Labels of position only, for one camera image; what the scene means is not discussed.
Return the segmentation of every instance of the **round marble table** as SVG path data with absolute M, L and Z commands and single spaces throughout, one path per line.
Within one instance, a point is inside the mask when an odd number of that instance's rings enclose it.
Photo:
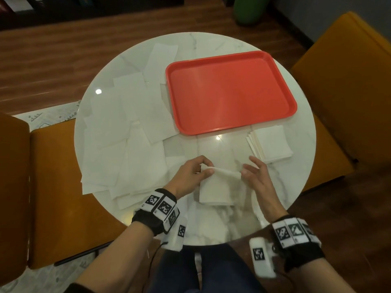
M 97 90 L 113 87 L 114 78 L 142 71 L 155 43 L 178 45 L 176 61 L 258 50 L 237 39 L 195 32 L 149 39 L 119 54 L 98 73 L 81 101 L 75 125 L 75 150 L 79 165 L 82 164 L 84 155 L 86 125 L 83 118 L 91 114 L 91 98 Z M 248 163 L 248 157 L 252 155 L 246 141 L 251 129 L 283 125 L 293 156 L 269 164 L 268 169 L 282 204 L 288 208 L 299 196 L 309 177 L 315 157 L 316 133 L 311 108 L 304 93 L 290 73 L 281 64 L 276 63 L 296 99 L 298 109 L 294 116 L 201 136 L 177 135 L 164 140 L 164 150 L 166 157 L 177 156 L 179 151 L 183 152 L 182 155 L 187 159 L 204 154 L 216 167 L 240 171 L 241 165 Z M 162 98 L 169 107 L 167 88 L 165 85 L 161 88 Z M 221 142 L 229 145 L 228 151 L 220 150 Z M 130 224 L 133 207 L 120 210 L 115 201 L 111 200 L 108 191 L 94 193 L 94 196 L 115 218 L 126 225 Z M 205 206 L 196 200 L 196 194 L 189 195 L 185 245 L 219 244 L 247 236 L 260 229 L 250 198 L 246 200 L 244 207 Z

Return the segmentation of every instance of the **wire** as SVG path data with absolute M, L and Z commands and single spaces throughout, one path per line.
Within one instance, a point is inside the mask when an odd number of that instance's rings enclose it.
M 284 273 L 282 273 L 282 272 L 280 272 L 280 271 L 278 271 L 278 270 L 274 270 L 274 272 L 275 272 L 276 274 L 280 275 L 280 276 L 285 277 L 288 281 L 290 281 L 291 284 L 292 284 L 291 293 L 296 292 L 296 285 L 295 285 L 294 281 L 293 281 L 288 275 L 286 275 L 286 274 L 284 274 Z
M 153 256 L 152 256 L 152 259 L 150 260 L 150 263 L 149 263 L 148 277 L 147 277 L 147 280 L 144 282 L 143 288 L 141 289 L 141 293 L 144 292 L 144 287 L 145 287 L 145 285 L 148 283 L 149 276 L 150 276 L 150 269 L 152 268 L 152 263 L 153 263 L 153 260 L 155 259 L 156 253 L 159 251 L 159 249 L 160 249 L 163 245 L 167 245 L 168 243 L 169 243 L 168 241 L 165 241 L 165 242 L 161 243 L 160 246 L 159 246 L 159 247 L 156 249 L 156 251 L 154 252 L 154 254 L 153 254 Z

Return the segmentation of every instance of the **left hand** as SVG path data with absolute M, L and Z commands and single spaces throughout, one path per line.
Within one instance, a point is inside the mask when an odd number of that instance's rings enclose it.
M 193 192 L 201 181 L 213 175 L 213 169 L 206 169 L 201 172 L 201 164 L 214 166 L 213 163 L 201 155 L 194 159 L 190 159 L 182 165 L 175 176 L 163 188 L 175 195 L 176 199 L 180 199 L 185 195 Z

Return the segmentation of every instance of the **jeans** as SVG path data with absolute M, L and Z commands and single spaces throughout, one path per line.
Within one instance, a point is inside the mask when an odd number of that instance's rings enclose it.
M 266 293 L 247 264 L 228 244 L 204 246 L 202 261 L 202 292 L 204 293 Z M 200 292 L 194 252 L 184 246 L 182 251 L 167 250 L 148 293 Z

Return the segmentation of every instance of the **green vase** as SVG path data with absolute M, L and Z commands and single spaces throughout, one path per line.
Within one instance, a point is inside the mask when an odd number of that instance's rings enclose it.
M 235 0 L 233 14 L 238 24 L 256 24 L 266 10 L 270 0 Z

